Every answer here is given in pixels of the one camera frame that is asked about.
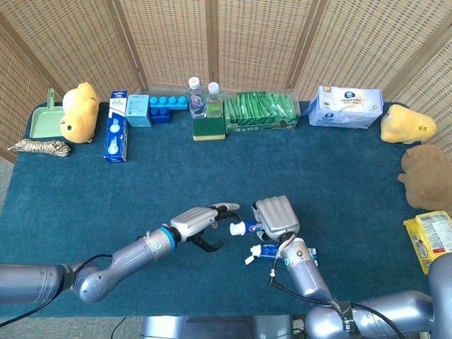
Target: wicker screen panel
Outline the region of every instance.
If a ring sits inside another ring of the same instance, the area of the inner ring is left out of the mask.
[[[0,38],[0,154],[13,161],[8,147],[22,139],[31,111],[47,101],[47,87]]]
[[[107,100],[139,87],[105,1],[1,1],[0,12],[64,91],[89,81]]]
[[[284,88],[311,3],[218,0],[220,86]]]
[[[427,143],[441,147],[452,159],[452,40],[413,78],[395,98],[431,116],[436,134]]]
[[[201,0],[121,0],[149,83],[208,82],[206,3]]]
[[[452,8],[447,0],[330,0],[296,88],[310,100],[321,85],[384,89]]]

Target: toothpaste cap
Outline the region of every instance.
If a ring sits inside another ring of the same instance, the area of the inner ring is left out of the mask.
[[[245,259],[245,265],[248,265],[248,264],[252,263],[253,260],[254,260],[254,257],[253,256],[249,256],[248,258]]]
[[[259,256],[261,256],[261,253],[262,253],[262,246],[256,245],[256,246],[251,247],[249,250],[250,250],[252,256],[259,257]]]
[[[229,226],[231,235],[244,235],[245,229],[245,223],[243,221],[239,222],[238,224],[231,222],[231,225]]]

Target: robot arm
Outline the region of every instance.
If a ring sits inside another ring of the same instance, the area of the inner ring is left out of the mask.
[[[208,244],[202,234],[217,221],[237,218],[237,204],[196,207],[173,218],[169,226],[147,232],[144,237],[113,253],[109,267],[85,265],[0,265],[0,304],[48,302],[69,288],[84,302],[104,299],[123,279],[176,249],[179,242],[193,242],[204,251],[216,251],[222,243]]]
[[[331,293],[309,256],[304,240],[292,236],[298,233],[299,222],[287,197],[257,201],[253,209],[256,220],[263,223],[268,238],[279,242],[280,248],[284,246],[280,254],[299,295],[321,302],[331,301]],[[381,313],[401,333],[432,331],[432,339],[452,338],[452,283],[447,278],[451,271],[452,254],[445,254],[433,262],[429,274],[433,300],[421,292],[407,291],[371,298],[358,304]],[[365,338],[394,335],[393,329],[370,311],[353,307],[352,318]],[[306,330],[313,339],[350,337],[344,329],[343,320],[331,307],[313,308],[306,317]]]

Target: clear plastic container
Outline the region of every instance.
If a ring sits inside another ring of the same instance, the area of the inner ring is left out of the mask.
[[[189,79],[187,100],[189,102],[191,116],[194,119],[206,117],[206,98],[204,96],[204,86],[199,78],[195,76]]]
[[[294,129],[301,116],[294,90],[225,93],[226,133]]]
[[[223,96],[220,92],[220,86],[215,83],[209,83],[209,96],[206,100],[206,111],[208,118],[221,118],[223,116]]]

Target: green sponge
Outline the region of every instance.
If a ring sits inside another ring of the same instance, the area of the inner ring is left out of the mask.
[[[225,119],[223,117],[193,119],[193,139],[195,141],[220,140],[225,137]]]

